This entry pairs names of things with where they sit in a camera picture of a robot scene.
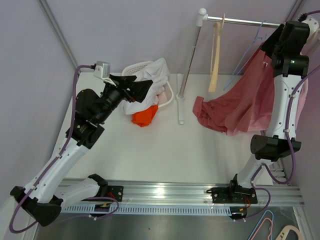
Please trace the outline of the white t shirt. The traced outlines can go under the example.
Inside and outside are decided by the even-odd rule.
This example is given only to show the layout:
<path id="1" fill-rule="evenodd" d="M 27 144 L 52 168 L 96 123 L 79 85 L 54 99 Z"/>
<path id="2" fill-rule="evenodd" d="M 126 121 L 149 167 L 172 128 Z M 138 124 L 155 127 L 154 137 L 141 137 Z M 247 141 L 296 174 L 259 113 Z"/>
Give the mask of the white t shirt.
<path id="1" fill-rule="evenodd" d="M 124 101 L 122 105 L 123 112 L 126 115 L 133 115 L 138 112 L 147 110 L 151 106 L 156 106 L 159 103 L 158 95 L 165 90 L 165 85 L 169 80 L 169 69 L 166 60 L 161 57 L 156 61 L 140 62 L 127 66 L 122 71 L 123 76 L 136 76 L 135 82 L 145 82 L 152 80 L 152 85 L 149 88 L 145 99 L 139 103 Z"/>

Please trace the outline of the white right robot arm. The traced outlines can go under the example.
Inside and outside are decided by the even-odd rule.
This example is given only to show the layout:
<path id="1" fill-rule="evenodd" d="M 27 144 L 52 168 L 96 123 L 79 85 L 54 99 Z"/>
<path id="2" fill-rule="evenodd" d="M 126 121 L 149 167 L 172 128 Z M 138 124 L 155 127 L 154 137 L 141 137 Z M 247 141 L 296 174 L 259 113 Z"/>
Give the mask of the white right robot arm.
<path id="1" fill-rule="evenodd" d="M 281 24 L 261 46 L 271 58 L 274 80 L 274 101 L 269 127 L 264 136 L 254 135 L 250 142 L 252 153 L 245 167 L 236 174 L 225 189 L 223 200 L 239 203 L 245 199 L 256 204 L 254 181 L 265 168 L 278 159 L 290 156 L 292 172 L 296 170 L 295 153 L 301 149 L 296 141 L 296 116 L 302 85 L 307 79 L 309 57 L 301 50 L 311 35 L 306 20 Z"/>

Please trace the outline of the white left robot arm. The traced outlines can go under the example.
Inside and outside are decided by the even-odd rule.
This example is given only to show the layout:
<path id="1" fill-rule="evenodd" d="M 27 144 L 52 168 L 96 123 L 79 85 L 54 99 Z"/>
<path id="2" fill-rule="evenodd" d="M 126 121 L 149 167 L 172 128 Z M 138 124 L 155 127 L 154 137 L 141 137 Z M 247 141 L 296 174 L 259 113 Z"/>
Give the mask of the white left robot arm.
<path id="1" fill-rule="evenodd" d="M 98 174 L 59 190 L 61 181 L 73 166 L 95 145 L 104 132 L 103 124 L 122 101 L 141 103 L 153 81 L 136 81 L 136 76 L 111 75 L 97 94 L 83 89 L 72 98 L 70 127 L 59 152 L 25 186 L 15 186 L 10 194 L 18 207 L 42 227 L 52 224 L 61 211 L 80 201 L 110 200 L 108 182 Z"/>

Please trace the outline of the orange t shirt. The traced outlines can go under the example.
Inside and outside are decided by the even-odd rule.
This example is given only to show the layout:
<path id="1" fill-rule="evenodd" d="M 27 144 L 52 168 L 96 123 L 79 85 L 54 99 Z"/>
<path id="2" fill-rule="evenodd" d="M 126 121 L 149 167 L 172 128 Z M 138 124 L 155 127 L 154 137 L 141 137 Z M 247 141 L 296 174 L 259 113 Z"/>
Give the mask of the orange t shirt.
<path id="1" fill-rule="evenodd" d="M 136 112 L 132 115 L 131 122 L 139 127 L 146 127 L 152 123 L 158 109 L 158 105 L 152 105 L 146 110 Z"/>

